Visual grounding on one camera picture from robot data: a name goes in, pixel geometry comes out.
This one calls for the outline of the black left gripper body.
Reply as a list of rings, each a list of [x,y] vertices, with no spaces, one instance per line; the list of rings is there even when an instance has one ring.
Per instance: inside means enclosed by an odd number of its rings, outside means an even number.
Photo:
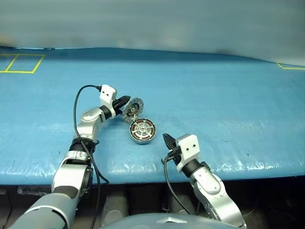
[[[114,114],[112,115],[112,118],[122,114],[122,111],[120,110],[121,106],[122,106],[122,102],[120,100],[113,101],[112,108],[114,110]]]

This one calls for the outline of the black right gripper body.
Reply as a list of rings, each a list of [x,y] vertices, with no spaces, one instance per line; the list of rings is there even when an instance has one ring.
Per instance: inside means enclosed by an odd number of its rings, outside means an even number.
[[[173,161],[174,164],[177,166],[180,161],[181,161],[181,148],[180,147],[175,147],[173,149],[170,149],[169,150],[169,153],[168,153],[168,159],[167,161]]]

